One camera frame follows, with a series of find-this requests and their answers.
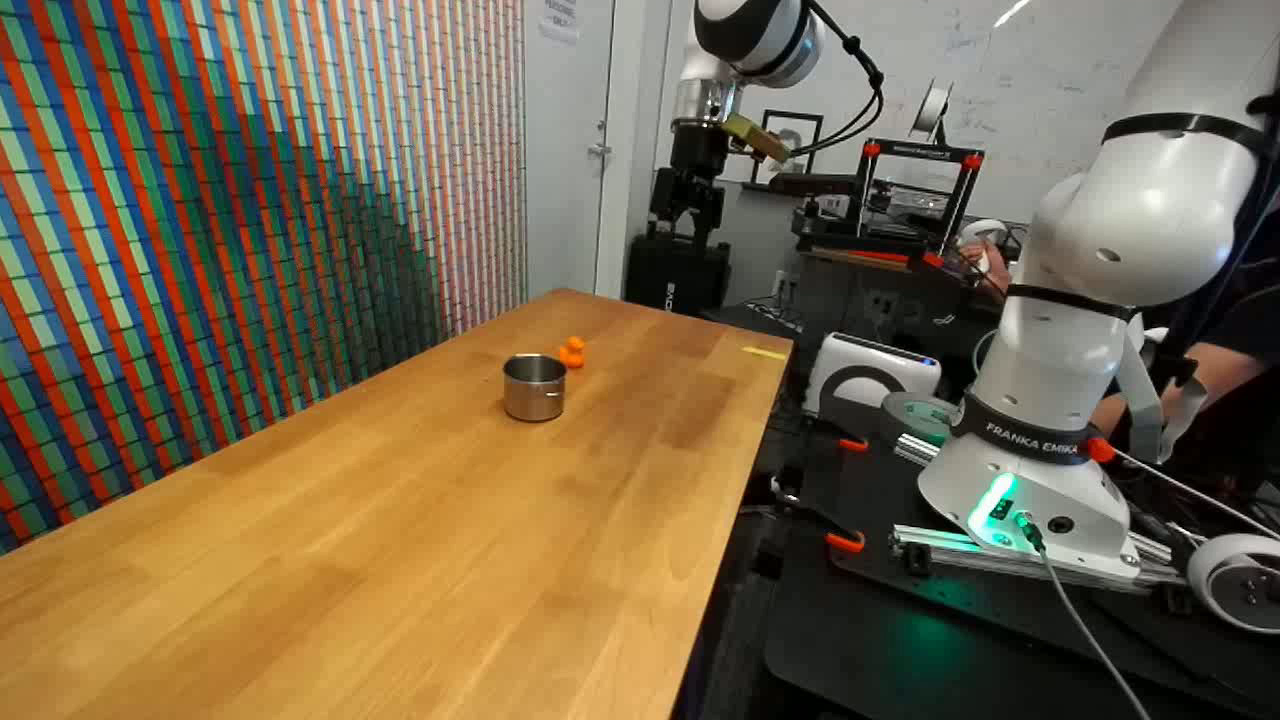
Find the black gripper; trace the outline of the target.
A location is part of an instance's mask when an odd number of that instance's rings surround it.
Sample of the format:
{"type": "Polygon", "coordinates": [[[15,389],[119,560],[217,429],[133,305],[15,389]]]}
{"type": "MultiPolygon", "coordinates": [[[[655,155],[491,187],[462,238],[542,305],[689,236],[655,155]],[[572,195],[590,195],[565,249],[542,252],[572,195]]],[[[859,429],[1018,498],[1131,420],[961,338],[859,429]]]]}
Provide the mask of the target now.
{"type": "Polygon", "coordinates": [[[704,118],[671,122],[671,169],[695,178],[714,178],[722,172],[728,132],[704,118]]]}

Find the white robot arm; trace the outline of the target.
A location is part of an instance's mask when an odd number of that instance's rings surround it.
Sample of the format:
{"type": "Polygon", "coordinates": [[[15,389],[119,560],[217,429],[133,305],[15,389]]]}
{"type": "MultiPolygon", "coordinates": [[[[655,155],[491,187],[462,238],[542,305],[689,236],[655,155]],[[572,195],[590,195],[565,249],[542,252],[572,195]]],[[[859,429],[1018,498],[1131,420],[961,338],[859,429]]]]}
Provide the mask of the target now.
{"type": "Polygon", "coordinates": [[[954,435],[915,475],[966,543],[1075,569],[1136,560],[1128,498],[1088,456],[1090,410],[1118,392],[1131,448],[1173,450],[1180,420],[1160,406],[1136,317],[1227,265],[1267,158],[1274,53],[1280,0],[1180,0],[1096,155],[1036,202],[954,435]]]}

